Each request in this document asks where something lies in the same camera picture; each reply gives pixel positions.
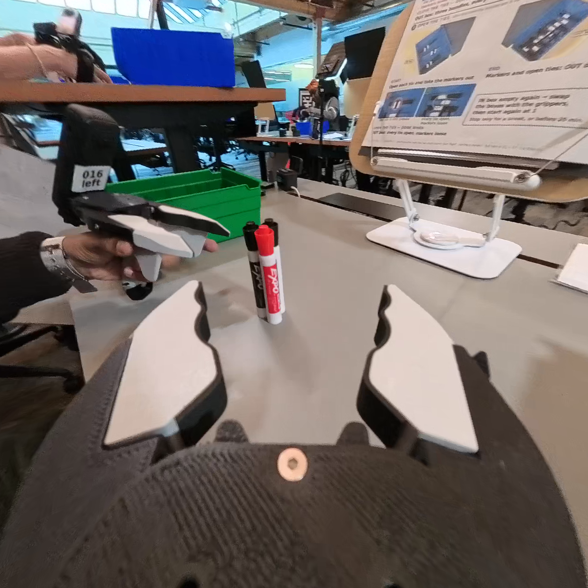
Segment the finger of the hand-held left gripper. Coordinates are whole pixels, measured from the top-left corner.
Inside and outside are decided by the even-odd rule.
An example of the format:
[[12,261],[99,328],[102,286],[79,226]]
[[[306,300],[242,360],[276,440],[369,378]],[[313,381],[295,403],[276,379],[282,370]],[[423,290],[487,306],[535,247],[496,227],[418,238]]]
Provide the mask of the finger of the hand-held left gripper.
[[182,228],[159,226],[135,215],[108,215],[111,225],[131,231],[135,246],[154,254],[170,254],[182,258],[197,257],[206,243],[206,233]]
[[164,204],[152,204],[152,219],[183,230],[201,231],[228,238],[231,235],[223,224],[199,213]]

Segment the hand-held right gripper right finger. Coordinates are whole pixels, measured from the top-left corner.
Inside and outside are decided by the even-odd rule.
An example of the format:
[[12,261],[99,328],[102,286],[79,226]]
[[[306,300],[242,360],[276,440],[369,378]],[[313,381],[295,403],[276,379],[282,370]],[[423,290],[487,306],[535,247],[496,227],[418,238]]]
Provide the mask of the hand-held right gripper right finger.
[[383,287],[356,407],[386,448],[410,452],[428,442],[479,451],[453,340],[395,285]]

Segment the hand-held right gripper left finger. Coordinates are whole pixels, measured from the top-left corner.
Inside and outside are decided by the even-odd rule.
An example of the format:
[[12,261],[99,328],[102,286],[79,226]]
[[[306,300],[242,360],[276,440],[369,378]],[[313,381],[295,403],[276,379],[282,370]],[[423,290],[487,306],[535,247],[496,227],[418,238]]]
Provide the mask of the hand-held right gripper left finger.
[[228,400],[202,282],[187,282],[158,305],[127,348],[104,448],[158,439],[174,452],[199,443]]

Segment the red dry-erase marker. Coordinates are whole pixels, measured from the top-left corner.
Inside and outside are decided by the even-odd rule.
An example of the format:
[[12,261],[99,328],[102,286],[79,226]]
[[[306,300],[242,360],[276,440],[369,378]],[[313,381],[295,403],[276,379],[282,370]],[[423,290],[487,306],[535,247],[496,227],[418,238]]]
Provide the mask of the red dry-erase marker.
[[261,224],[254,232],[263,278],[266,319],[271,325],[282,321],[284,310],[281,251],[277,232],[268,224]]

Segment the another person's forearm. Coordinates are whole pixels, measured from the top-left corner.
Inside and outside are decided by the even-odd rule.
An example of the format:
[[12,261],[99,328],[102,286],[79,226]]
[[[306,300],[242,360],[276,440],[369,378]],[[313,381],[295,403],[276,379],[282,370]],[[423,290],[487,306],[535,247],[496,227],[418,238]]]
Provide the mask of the another person's forearm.
[[[48,79],[52,82],[76,82],[77,59],[69,53],[40,45],[34,36],[11,33],[1,37],[1,82]],[[105,72],[97,72],[93,82],[113,84]]]

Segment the person's left forearm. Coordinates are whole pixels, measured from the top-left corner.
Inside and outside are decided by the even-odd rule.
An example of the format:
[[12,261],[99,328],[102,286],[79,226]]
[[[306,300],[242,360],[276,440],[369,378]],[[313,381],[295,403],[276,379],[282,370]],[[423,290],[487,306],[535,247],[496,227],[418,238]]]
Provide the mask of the person's left forearm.
[[25,232],[1,239],[1,323],[40,301],[66,293],[72,282],[53,274],[40,257],[42,242],[51,236]]

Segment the green plastic bin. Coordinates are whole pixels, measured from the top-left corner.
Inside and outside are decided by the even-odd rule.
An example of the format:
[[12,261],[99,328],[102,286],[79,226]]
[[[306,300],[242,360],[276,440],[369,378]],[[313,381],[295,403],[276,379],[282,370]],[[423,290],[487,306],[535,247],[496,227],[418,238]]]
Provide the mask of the green plastic bin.
[[231,232],[229,237],[210,235],[217,243],[242,237],[247,222],[261,224],[261,181],[226,168],[108,183],[105,190],[212,218]]

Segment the brown table black legs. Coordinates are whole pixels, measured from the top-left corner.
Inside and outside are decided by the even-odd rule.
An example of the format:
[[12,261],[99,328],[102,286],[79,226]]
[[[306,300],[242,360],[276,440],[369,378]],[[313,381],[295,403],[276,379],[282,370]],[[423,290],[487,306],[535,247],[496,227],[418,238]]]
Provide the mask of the brown table black legs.
[[126,129],[161,129],[173,170],[201,168],[194,139],[214,136],[231,118],[237,136],[254,133],[254,107],[285,99],[283,88],[2,82],[3,114],[62,114],[68,104],[97,108]]

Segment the large blue plastic bin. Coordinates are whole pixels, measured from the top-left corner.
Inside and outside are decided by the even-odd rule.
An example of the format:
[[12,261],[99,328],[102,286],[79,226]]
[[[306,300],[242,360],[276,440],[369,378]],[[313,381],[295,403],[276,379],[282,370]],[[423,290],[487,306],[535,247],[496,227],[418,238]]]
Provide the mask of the large blue plastic bin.
[[234,44],[218,32],[111,29],[116,66],[134,85],[233,88]]

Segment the white paper pad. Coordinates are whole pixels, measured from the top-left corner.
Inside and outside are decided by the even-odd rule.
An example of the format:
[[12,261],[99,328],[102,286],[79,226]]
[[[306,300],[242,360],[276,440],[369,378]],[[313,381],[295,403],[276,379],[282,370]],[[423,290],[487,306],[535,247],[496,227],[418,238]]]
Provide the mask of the white paper pad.
[[553,282],[587,294],[587,244],[575,246]]

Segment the black monitor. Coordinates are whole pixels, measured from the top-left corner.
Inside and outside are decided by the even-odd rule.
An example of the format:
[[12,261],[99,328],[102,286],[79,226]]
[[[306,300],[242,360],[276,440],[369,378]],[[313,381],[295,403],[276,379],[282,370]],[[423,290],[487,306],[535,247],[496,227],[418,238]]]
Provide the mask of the black monitor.
[[363,79],[373,75],[385,36],[386,28],[380,27],[344,38],[346,79]]

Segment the printed instruction sheet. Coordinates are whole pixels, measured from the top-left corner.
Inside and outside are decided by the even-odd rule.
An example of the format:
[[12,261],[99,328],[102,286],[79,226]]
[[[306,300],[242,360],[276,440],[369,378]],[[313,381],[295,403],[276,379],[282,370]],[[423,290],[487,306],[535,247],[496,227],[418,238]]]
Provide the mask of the printed instruction sheet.
[[587,164],[587,1],[416,1],[363,145]]

